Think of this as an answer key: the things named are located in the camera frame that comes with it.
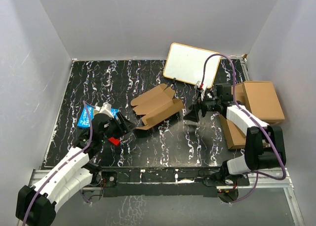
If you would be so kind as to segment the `blue treehouse book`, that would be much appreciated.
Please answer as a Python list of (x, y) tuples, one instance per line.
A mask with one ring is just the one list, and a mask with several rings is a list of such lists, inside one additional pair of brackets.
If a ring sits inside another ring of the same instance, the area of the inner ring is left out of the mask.
[[(96, 114), (98, 114), (101, 111), (101, 107), (99, 106), (90, 106), (87, 105), (90, 118), (93, 119)], [(110, 108), (110, 113), (112, 116), (117, 117), (117, 113), (119, 112), (118, 109)], [(88, 118), (88, 112), (85, 107), (83, 107), (83, 111), (81, 112), (81, 115), (79, 117), (79, 121), (77, 122), (78, 128), (88, 128), (90, 126), (90, 121)]]

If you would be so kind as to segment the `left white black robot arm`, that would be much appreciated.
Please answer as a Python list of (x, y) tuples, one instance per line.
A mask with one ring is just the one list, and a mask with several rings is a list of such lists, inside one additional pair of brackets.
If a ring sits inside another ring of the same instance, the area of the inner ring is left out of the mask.
[(102, 174), (89, 161), (109, 139), (119, 140), (131, 132), (135, 124), (121, 113), (110, 116), (97, 113), (89, 118), (66, 156), (43, 178), (18, 192), (16, 218), (24, 226), (49, 226), (60, 208), (86, 185), (97, 186)]

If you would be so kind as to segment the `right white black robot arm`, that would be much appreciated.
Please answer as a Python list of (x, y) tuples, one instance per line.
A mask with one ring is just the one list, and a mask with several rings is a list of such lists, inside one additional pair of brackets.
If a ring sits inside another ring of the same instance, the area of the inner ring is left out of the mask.
[(261, 121), (236, 99), (235, 85), (221, 83), (216, 85), (216, 94), (206, 95), (207, 87), (198, 81), (195, 85), (197, 97), (184, 116), (185, 120), (199, 122), (200, 116), (207, 112), (218, 112), (231, 121), (245, 135), (243, 156), (226, 160), (220, 170), (211, 175), (212, 180), (233, 184), (238, 175), (255, 172), (262, 174), (263, 169), (280, 167), (286, 177), (286, 154), (282, 128)]

